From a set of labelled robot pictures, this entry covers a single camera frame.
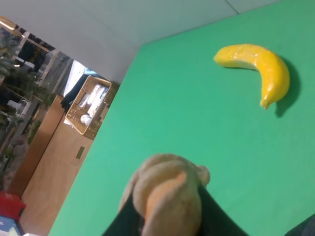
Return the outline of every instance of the red box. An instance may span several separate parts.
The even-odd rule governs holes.
[[[18,196],[0,192],[0,215],[19,220],[26,205]]]

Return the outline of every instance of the toy banana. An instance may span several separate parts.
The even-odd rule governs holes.
[[[288,92],[290,75],[286,64],[263,47],[251,44],[224,47],[218,51],[214,60],[224,67],[258,70],[262,80],[260,105],[264,109]]]

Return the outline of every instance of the white wall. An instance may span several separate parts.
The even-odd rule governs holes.
[[[138,50],[70,0],[5,0],[0,5],[2,15],[111,81],[123,80]]]

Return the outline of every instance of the wicker basket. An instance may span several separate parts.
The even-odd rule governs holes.
[[[101,105],[98,107],[96,114],[94,115],[91,123],[89,125],[85,125],[81,122],[81,116],[88,114],[89,105],[81,108],[79,106],[80,101],[82,100],[85,94],[91,94],[95,85],[103,85],[109,87],[104,99],[101,102]],[[65,118],[68,120],[71,125],[83,136],[94,140],[100,126],[102,125],[102,121],[104,120],[104,109],[108,108],[110,104],[113,102],[114,97],[116,95],[118,86],[107,81],[105,79],[97,78],[94,76],[89,76],[87,80],[84,82],[81,90],[79,91],[77,97],[73,101],[68,113]]]

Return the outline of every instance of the green table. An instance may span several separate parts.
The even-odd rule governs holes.
[[[281,236],[315,212],[315,1],[282,0],[140,49],[50,236],[98,236],[148,156],[209,168],[208,191],[251,236]],[[253,43],[282,56],[288,96],[265,111],[258,72],[213,62]]]

